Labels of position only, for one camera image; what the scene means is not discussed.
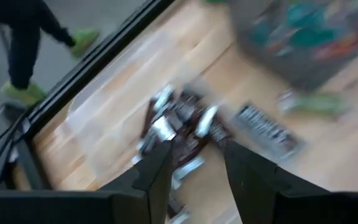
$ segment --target green shoe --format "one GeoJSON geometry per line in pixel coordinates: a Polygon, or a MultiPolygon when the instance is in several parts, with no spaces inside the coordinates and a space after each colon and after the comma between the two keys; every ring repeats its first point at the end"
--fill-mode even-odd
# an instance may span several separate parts
{"type": "Polygon", "coordinates": [[[71,48],[71,54],[80,58],[88,49],[88,47],[98,38],[99,30],[84,29],[78,30],[73,35],[75,46],[71,48]]]}
{"type": "Polygon", "coordinates": [[[38,97],[32,94],[28,89],[27,90],[18,90],[12,86],[9,82],[5,83],[1,88],[1,94],[8,97],[11,100],[19,100],[21,103],[32,106],[36,102],[42,100],[41,97],[38,97]]]}
{"type": "Polygon", "coordinates": [[[47,93],[35,83],[30,83],[27,90],[29,91],[29,93],[39,98],[45,98],[47,96],[47,93]]]}

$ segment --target person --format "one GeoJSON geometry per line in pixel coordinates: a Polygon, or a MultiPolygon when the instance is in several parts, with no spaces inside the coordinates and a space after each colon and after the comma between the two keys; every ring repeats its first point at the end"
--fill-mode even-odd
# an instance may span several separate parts
{"type": "Polygon", "coordinates": [[[2,86],[1,93],[27,105],[35,104],[46,95],[31,82],[41,29],[65,44],[76,58],[80,58],[99,35],[97,29],[78,30],[70,35],[43,0],[0,0],[0,23],[11,29],[10,80],[2,86]]]}

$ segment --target black frame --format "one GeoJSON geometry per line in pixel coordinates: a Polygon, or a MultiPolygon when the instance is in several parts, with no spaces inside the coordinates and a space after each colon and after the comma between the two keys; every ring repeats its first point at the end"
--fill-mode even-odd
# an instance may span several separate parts
{"type": "MultiPolygon", "coordinates": [[[[26,111],[27,119],[19,124],[12,145],[18,151],[17,163],[22,167],[32,189],[52,189],[45,171],[32,147],[34,136],[108,63],[120,54],[174,0],[147,0],[113,34],[107,36],[74,69],[49,91],[46,99],[26,111]]],[[[0,135],[0,145],[7,141],[9,127],[0,135]]],[[[16,189],[11,165],[1,174],[0,189],[16,189]]]]}

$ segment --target pile of candy bars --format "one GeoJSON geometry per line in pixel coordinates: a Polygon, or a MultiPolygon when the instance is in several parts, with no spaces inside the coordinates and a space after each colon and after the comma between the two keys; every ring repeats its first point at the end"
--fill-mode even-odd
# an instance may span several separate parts
{"type": "Polygon", "coordinates": [[[175,191],[181,180],[191,171],[199,168],[204,160],[198,154],[212,142],[223,152],[232,133],[218,115],[218,106],[203,104],[203,94],[190,85],[182,88],[179,97],[172,86],[165,87],[149,101],[143,130],[133,163],[139,162],[155,150],[163,141],[173,143],[172,189],[168,217],[172,223],[181,223],[189,217],[189,212],[175,198],[175,191]]]}

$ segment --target black pants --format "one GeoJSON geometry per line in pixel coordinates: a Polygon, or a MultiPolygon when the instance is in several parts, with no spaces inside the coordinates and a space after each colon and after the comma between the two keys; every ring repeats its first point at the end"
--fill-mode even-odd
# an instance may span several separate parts
{"type": "Polygon", "coordinates": [[[12,31],[9,76],[16,88],[26,89],[40,44],[40,29],[68,47],[74,40],[42,0],[0,0],[0,23],[12,31]]]}

